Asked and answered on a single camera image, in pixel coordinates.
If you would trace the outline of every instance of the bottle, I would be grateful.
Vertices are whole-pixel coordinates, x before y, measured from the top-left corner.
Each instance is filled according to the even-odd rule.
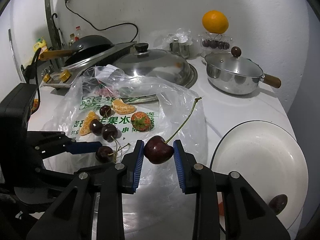
[[[70,40],[68,42],[68,46],[71,47],[71,45],[75,42],[75,35],[74,33],[70,34]]]
[[[33,46],[33,51],[36,52],[37,49],[41,48],[41,52],[48,51],[47,43],[43,37],[36,41],[36,44]]]
[[[80,26],[76,27],[75,41],[78,41],[82,38],[82,31]]]

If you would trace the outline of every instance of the black wok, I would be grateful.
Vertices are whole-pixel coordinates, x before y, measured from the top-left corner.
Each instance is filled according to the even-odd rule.
[[[99,54],[114,45],[107,38],[100,35],[85,36],[73,43],[68,50],[52,50],[41,53],[40,60],[45,61],[59,57],[70,57],[66,60],[66,65],[71,65],[82,59]]]

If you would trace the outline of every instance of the plastic container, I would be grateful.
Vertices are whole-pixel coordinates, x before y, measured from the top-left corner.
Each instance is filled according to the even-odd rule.
[[[81,28],[80,28],[80,26],[78,26],[78,27],[76,27],[75,41],[78,41],[82,37],[83,37],[83,35],[82,35]]]
[[[45,41],[45,39],[43,37],[41,37],[40,39],[37,40],[36,44],[33,45],[33,51],[36,52],[37,49],[41,48],[41,52],[44,51],[48,51],[48,47],[47,47],[47,42]]]
[[[71,47],[71,45],[75,43],[75,35],[74,33],[70,34],[70,40],[68,42],[68,46]]]
[[[199,35],[201,46],[205,49],[228,51],[232,47],[230,36],[205,32]]]

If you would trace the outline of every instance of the stove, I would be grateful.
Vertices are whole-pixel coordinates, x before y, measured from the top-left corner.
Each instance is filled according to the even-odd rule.
[[[55,71],[50,74],[51,78],[47,83],[44,83],[45,87],[54,87],[54,88],[70,88],[75,81],[75,79],[88,69],[89,67],[94,66],[106,66],[112,64],[117,59],[121,58],[124,55],[127,55],[134,51],[134,44],[136,42],[127,42],[115,44],[111,49],[103,51],[99,54],[96,54],[92,57],[80,60],[72,65],[62,67],[59,71]],[[59,79],[60,74],[64,70],[69,70],[71,76],[65,82]]]

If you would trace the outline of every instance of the pot lid knob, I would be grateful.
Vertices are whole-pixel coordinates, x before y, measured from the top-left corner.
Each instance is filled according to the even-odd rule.
[[[149,44],[148,43],[138,43],[135,46],[137,52],[146,52],[148,50]]]
[[[232,47],[231,54],[234,57],[240,57],[241,56],[241,49],[239,47]]]

